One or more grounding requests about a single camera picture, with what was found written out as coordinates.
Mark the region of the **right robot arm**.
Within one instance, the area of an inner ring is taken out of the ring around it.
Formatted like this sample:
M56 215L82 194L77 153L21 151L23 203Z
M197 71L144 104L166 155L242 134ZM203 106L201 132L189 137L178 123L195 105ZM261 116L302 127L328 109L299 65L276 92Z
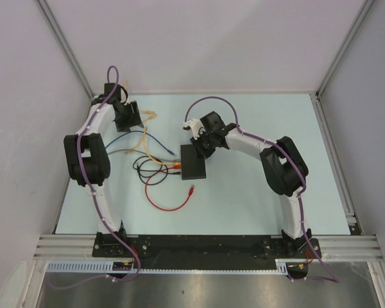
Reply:
M225 124L216 112L186 120L184 130L192 132L191 143L203 158L209 158L216 148L225 148L261 162L270 189L280 198L284 252L290 257L304 253L311 238L302 204L309 170L293 140L287 136L276 141L263 139L245 132L237 123Z

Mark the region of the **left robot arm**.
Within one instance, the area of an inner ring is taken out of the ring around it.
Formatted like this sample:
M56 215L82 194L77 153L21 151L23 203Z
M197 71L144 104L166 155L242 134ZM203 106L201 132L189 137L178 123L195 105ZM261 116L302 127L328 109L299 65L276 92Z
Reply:
M123 222L115 209L109 189L110 159L103 140L111 124L118 132L143 128L136 101L128 100L127 90L116 83L104 84L104 93L91 102L83 126L64 137L64 150L71 180L83 187L94 203L98 217L98 232L120 234Z

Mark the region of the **black network switch box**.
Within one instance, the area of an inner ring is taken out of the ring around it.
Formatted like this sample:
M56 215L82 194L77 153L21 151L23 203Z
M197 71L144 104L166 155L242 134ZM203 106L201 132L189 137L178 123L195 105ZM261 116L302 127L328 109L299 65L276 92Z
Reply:
M206 179L205 159L197 154L192 144L180 146L180 162L182 180Z

